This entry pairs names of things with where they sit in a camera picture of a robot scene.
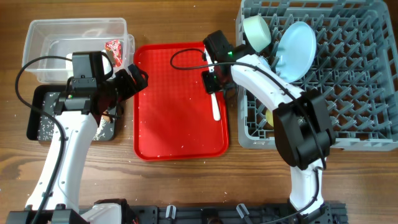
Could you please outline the white napkin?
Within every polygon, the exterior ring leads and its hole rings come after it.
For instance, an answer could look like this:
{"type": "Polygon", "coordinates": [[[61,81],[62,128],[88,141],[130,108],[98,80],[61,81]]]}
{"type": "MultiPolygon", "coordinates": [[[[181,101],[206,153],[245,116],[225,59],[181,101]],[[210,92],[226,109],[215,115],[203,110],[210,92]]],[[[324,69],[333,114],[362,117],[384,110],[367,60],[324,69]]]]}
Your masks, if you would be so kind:
{"type": "MultiPolygon", "coordinates": [[[[104,74],[106,75],[106,74],[108,74],[109,72],[111,72],[113,70],[113,65],[112,65],[112,63],[109,62],[109,60],[104,55],[102,55],[102,61],[103,61],[104,74]]],[[[67,60],[65,62],[65,68],[67,70],[68,77],[72,77],[73,76],[73,65],[72,65],[72,62],[67,60]]]]}

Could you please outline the red snack wrapper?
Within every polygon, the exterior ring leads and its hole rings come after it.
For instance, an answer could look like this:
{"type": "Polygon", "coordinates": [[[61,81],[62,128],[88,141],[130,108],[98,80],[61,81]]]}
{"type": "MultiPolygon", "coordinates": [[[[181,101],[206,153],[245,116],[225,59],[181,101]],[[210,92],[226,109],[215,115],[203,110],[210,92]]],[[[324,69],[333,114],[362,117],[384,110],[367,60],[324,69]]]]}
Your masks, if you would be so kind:
{"type": "Polygon", "coordinates": [[[120,67],[123,63],[123,50],[122,43],[120,40],[110,40],[106,42],[105,51],[108,57],[113,61],[113,67],[120,67]]]}

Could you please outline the orange carrot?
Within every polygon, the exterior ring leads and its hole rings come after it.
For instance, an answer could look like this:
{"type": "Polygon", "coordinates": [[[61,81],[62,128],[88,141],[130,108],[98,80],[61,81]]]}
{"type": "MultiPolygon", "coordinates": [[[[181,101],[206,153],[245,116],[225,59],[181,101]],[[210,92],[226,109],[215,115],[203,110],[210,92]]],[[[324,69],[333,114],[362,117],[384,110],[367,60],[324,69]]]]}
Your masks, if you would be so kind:
{"type": "Polygon", "coordinates": [[[112,123],[113,119],[109,116],[102,116],[100,124],[112,123]]]}

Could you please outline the green bowl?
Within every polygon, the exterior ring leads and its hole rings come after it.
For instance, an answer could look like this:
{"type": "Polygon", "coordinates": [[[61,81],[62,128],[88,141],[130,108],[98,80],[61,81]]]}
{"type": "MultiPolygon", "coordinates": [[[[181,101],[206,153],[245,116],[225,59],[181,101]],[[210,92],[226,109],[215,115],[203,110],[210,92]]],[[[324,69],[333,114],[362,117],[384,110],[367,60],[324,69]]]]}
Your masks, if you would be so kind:
{"type": "Polygon", "coordinates": [[[271,43],[271,32],[266,21],[259,15],[243,20],[247,40],[256,52],[263,51],[271,43]]]}

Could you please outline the yellow plastic cup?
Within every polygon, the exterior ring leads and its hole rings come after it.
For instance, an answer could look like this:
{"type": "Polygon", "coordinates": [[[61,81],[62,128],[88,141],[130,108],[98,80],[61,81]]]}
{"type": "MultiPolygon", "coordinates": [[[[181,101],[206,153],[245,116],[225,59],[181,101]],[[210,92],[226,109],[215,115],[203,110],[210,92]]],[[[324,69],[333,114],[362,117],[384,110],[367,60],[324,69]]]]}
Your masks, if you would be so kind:
{"type": "Polygon", "coordinates": [[[266,121],[267,123],[271,126],[274,127],[274,121],[273,121],[273,114],[272,111],[267,110],[265,113],[266,121]]]}

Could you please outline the light blue plate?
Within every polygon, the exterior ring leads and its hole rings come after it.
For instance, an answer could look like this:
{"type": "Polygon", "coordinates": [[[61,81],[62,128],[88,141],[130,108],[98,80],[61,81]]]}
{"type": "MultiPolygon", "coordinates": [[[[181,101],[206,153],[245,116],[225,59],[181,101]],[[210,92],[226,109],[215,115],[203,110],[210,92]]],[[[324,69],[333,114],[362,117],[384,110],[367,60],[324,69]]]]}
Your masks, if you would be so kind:
{"type": "Polygon", "coordinates": [[[317,51],[313,29],[305,22],[295,22],[283,34],[277,48],[275,70],[288,83],[301,79],[312,66],[317,51]]]}

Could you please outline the white plastic spoon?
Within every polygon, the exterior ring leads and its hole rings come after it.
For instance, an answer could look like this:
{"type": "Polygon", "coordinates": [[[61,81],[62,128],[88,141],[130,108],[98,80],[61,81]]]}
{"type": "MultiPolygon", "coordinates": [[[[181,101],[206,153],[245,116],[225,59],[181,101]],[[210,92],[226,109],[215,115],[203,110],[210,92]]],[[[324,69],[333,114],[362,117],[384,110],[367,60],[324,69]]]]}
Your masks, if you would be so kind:
{"type": "Polygon", "coordinates": [[[211,94],[211,106],[212,106],[213,119],[215,121],[219,121],[221,119],[221,115],[220,115],[220,109],[218,106],[218,100],[216,98],[215,93],[211,94]]]}

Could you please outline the light blue bowl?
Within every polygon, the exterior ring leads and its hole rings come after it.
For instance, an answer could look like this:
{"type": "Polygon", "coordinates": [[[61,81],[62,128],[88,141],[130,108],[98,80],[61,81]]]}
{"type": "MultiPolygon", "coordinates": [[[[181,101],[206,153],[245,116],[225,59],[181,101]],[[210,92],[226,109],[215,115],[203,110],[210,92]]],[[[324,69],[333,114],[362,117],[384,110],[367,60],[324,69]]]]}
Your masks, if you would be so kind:
{"type": "Polygon", "coordinates": [[[260,57],[259,57],[259,61],[260,61],[265,67],[267,67],[269,70],[271,69],[271,67],[270,67],[270,65],[269,65],[269,63],[268,63],[268,61],[267,61],[263,56],[260,56],[260,57]]]}

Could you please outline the white rice pile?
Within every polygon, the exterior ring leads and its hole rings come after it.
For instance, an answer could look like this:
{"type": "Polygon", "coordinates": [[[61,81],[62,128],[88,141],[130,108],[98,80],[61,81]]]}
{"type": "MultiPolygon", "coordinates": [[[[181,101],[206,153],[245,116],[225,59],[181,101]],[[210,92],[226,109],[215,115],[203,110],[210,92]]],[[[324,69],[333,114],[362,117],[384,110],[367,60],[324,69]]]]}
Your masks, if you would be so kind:
{"type": "MultiPolygon", "coordinates": [[[[53,104],[58,98],[59,92],[50,91],[44,94],[44,99],[42,102],[42,108],[47,113],[55,116],[53,113],[53,104]]],[[[93,138],[94,141],[109,141],[112,140],[114,136],[114,130],[116,125],[116,120],[114,118],[112,123],[99,124],[96,134],[93,138]]],[[[34,135],[36,140],[39,141],[51,141],[53,136],[53,122],[46,116],[40,115],[39,126],[37,128],[37,133],[34,135]]]]}

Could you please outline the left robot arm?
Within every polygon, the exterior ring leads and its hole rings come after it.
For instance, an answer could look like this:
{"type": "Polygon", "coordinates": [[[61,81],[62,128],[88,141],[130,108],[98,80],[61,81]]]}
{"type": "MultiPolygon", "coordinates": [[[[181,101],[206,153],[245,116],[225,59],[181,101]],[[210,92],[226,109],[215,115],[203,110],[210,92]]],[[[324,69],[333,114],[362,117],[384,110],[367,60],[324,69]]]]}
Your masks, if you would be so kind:
{"type": "Polygon", "coordinates": [[[22,211],[11,211],[7,223],[137,223],[125,199],[99,200],[80,213],[79,191],[86,155],[104,112],[148,86],[148,74],[137,65],[105,71],[102,51],[74,52],[73,75],[48,113],[23,100],[32,111],[53,122],[52,142],[39,181],[22,211]]]}

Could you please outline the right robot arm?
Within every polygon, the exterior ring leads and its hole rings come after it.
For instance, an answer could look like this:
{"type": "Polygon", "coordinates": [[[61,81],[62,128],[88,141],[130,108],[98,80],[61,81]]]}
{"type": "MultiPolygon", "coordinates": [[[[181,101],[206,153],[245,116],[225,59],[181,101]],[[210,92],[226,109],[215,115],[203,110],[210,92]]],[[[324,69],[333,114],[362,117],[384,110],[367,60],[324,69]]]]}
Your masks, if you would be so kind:
{"type": "Polygon", "coordinates": [[[203,59],[209,66],[202,73],[206,92],[237,84],[272,112],[275,146],[290,166],[294,216],[310,222],[323,215],[322,173],[336,137],[322,94],[285,82],[262,64],[250,46],[233,47],[220,30],[209,34],[203,44],[203,59]]]}

